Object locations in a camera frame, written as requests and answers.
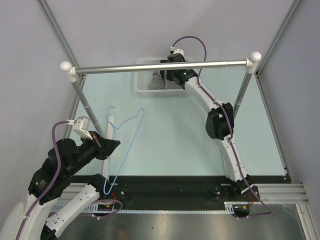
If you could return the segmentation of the grey t shirt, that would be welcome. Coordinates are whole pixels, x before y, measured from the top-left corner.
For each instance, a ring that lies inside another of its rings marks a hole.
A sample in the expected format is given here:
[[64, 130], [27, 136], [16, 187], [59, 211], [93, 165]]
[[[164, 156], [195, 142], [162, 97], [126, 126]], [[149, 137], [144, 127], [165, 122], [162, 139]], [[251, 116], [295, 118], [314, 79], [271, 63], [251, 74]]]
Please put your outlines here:
[[159, 71], [154, 71], [152, 73], [151, 81], [148, 85], [149, 90], [164, 90], [165, 89], [166, 82], [161, 77], [161, 74]]

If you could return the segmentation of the light blue plastic hanger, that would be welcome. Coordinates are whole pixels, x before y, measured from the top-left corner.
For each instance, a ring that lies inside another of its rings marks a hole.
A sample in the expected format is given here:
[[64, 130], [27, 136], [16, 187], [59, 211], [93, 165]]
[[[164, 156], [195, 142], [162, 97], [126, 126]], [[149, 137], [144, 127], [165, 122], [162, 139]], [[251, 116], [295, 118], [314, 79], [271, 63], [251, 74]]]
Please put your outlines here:
[[128, 139], [124, 141], [124, 145], [116, 151], [115, 156], [109, 157], [103, 164], [102, 172], [106, 174], [103, 185], [103, 193], [105, 195], [109, 195], [112, 192], [117, 178], [123, 171], [127, 158], [130, 155], [130, 151], [134, 145], [134, 142], [136, 141], [138, 132], [141, 129], [141, 125], [145, 118], [145, 113], [145, 109], [141, 107], [134, 115], [130, 116], [119, 124], [115, 123], [114, 116], [105, 116], [107, 123], [106, 136], [111, 137], [113, 140], [116, 137], [120, 137], [121, 140], [124, 140], [125, 130], [128, 130], [131, 124], [133, 124], [133, 132], [131, 132]]

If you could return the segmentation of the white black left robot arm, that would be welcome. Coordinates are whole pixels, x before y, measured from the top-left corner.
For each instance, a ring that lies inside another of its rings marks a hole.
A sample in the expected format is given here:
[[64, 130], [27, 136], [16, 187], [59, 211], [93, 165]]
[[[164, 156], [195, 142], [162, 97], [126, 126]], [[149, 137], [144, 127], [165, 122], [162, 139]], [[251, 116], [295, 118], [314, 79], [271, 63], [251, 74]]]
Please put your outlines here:
[[93, 159], [107, 159], [120, 145], [119, 140], [101, 137], [95, 131], [89, 131], [88, 135], [81, 139], [80, 146], [70, 138], [53, 141], [53, 149], [32, 176], [24, 217], [15, 239], [56, 240], [86, 207], [110, 196], [111, 188], [105, 184], [106, 178], [97, 173], [89, 177], [82, 190], [65, 207], [49, 215], [79, 170]]

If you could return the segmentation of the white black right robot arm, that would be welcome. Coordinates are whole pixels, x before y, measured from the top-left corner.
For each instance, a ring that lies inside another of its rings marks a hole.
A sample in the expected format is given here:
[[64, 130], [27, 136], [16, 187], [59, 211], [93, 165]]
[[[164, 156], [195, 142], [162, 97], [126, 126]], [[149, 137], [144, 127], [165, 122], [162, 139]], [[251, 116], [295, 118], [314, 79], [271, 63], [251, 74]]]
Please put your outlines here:
[[163, 80], [174, 82], [191, 94], [207, 113], [205, 131], [219, 147], [224, 175], [232, 186], [231, 196], [242, 201], [248, 196], [251, 176], [245, 170], [234, 141], [234, 110], [231, 103], [214, 97], [193, 69], [160, 70]]

